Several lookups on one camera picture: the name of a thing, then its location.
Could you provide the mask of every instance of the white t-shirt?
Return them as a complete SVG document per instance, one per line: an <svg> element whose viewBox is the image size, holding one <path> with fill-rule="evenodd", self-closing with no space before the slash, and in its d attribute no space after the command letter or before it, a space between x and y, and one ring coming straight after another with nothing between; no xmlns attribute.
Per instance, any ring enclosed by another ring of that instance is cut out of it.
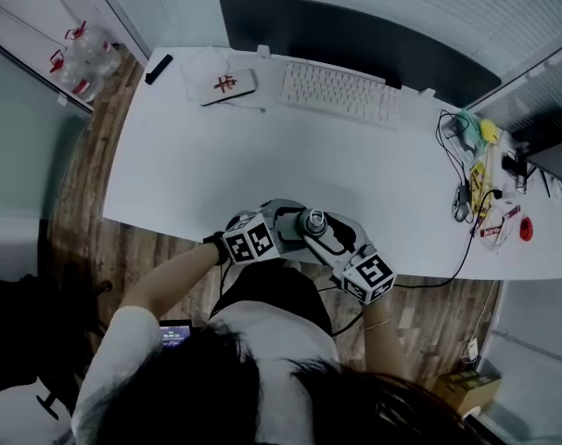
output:
<svg viewBox="0 0 562 445"><path fill-rule="evenodd" d="M209 324L219 322L242 334L242 343L259 367L262 396L256 440L283 445L313 443L310 398L291 375L295 365L285 360L337 362L331 337L316 324L259 301L234 303ZM151 312L140 307L116 311L83 381L71 420L79 445L87 441L82 431L87 412L160 347L160 326Z"/></svg>

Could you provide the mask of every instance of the power outlet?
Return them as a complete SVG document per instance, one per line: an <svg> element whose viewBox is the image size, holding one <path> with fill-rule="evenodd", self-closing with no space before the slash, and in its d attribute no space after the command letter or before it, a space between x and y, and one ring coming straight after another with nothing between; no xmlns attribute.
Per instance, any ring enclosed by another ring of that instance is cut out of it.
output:
<svg viewBox="0 0 562 445"><path fill-rule="evenodd" d="M475 361L479 356L479 346L477 339L474 337L468 342L468 360Z"/></svg>

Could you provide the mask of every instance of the bottle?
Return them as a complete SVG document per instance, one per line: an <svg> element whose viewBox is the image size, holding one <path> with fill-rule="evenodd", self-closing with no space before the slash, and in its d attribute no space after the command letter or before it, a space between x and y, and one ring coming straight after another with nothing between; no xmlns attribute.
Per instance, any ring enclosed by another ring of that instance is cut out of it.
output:
<svg viewBox="0 0 562 445"><path fill-rule="evenodd" d="M81 28L69 30L65 39L72 40L73 53L102 77L113 74L121 65L121 55L109 43L106 32L98 26L87 26L84 21Z"/></svg>
<svg viewBox="0 0 562 445"><path fill-rule="evenodd" d="M71 91L84 102L92 102L104 89L104 79L91 72L85 61L58 50L50 57L53 75L57 83Z"/></svg>

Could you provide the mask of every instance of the white desk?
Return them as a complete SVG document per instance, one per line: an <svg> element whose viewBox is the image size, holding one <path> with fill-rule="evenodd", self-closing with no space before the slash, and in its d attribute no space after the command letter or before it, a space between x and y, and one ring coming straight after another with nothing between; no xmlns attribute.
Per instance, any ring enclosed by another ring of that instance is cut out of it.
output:
<svg viewBox="0 0 562 445"><path fill-rule="evenodd" d="M153 85L145 77L139 83L112 166L105 217L200 240L224 229L237 211L284 197L359 221L399 273L454 273L469 225L451 214L458 179L433 135L441 103L415 103L400 131L284 107L276 101L283 60L219 50L232 70L253 68L257 76L256 93L234 102L266 112L202 108L189 100L180 71L197 51L159 48L151 57L150 69L168 53L173 62ZM506 182L509 188L511 179ZM534 224L532 240L513 233L492 252L476 238L459 277L562 277L559 200L546 196L537 173L519 203Z"/></svg>

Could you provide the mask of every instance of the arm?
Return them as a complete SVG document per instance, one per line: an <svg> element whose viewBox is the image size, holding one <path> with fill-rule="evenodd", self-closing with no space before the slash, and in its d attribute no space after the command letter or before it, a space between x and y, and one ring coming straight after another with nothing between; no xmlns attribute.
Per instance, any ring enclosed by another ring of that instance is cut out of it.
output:
<svg viewBox="0 0 562 445"><path fill-rule="evenodd" d="M126 293L121 307L142 307L159 319L183 299L218 260L219 251L212 243L174 257L141 278Z"/></svg>
<svg viewBox="0 0 562 445"><path fill-rule="evenodd" d="M364 306L364 343L368 372L407 378L396 322L390 319L385 297Z"/></svg>

